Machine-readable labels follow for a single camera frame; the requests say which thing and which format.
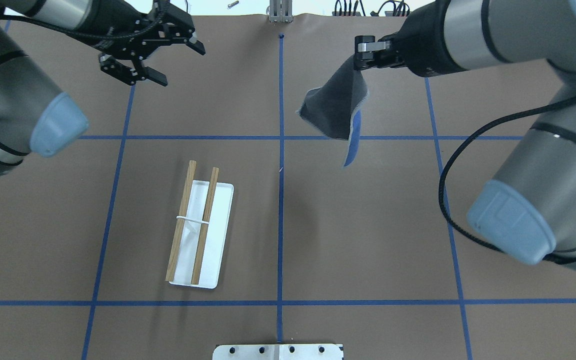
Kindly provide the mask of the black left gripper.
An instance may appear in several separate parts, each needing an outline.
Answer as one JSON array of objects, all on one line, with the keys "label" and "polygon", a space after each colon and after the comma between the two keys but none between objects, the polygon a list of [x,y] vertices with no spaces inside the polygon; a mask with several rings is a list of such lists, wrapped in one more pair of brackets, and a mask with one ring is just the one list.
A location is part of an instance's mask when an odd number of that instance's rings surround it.
[{"label": "black left gripper", "polygon": [[[103,53],[100,70],[126,85],[169,84],[164,73],[139,59],[148,59],[160,47],[185,44],[201,56],[206,54],[192,16],[169,0],[154,0],[148,13],[125,0],[94,0],[87,14],[87,32],[91,35],[87,45]],[[131,60],[132,67],[119,60]]]}]

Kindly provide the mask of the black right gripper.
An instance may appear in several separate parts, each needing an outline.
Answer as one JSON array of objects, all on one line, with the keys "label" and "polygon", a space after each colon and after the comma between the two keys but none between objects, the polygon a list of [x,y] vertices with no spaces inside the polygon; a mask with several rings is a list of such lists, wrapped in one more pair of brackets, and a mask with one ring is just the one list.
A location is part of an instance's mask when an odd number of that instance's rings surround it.
[{"label": "black right gripper", "polygon": [[449,52],[444,38],[447,2],[432,2],[413,10],[401,28],[380,39],[355,36],[354,70],[407,68],[430,78],[449,73]]}]

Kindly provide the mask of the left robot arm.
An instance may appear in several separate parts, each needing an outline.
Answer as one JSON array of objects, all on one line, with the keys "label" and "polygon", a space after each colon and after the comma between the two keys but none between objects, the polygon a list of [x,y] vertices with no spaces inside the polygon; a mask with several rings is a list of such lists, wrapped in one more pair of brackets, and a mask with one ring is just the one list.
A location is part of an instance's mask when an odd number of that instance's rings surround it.
[{"label": "left robot arm", "polygon": [[[168,0],[142,13],[125,0],[0,0],[0,21],[26,22],[99,51],[103,73],[126,85],[166,75],[144,66],[158,48],[183,44],[205,55],[190,14]],[[0,27],[0,177],[37,153],[53,157],[89,129],[73,101]]]}]

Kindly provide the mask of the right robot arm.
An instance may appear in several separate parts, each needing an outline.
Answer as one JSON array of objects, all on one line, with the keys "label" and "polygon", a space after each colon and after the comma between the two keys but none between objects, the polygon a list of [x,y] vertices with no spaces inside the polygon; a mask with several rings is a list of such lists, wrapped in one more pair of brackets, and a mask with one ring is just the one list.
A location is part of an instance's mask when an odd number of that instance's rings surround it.
[{"label": "right robot arm", "polygon": [[548,105],[473,133],[446,162],[438,199],[450,221],[445,182],[458,155],[494,126],[537,116],[466,215],[482,239],[454,228],[523,264],[576,271],[576,0],[436,0],[393,34],[357,36],[353,59],[358,70],[408,68],[426,78],[546,60],[562,89]]}]

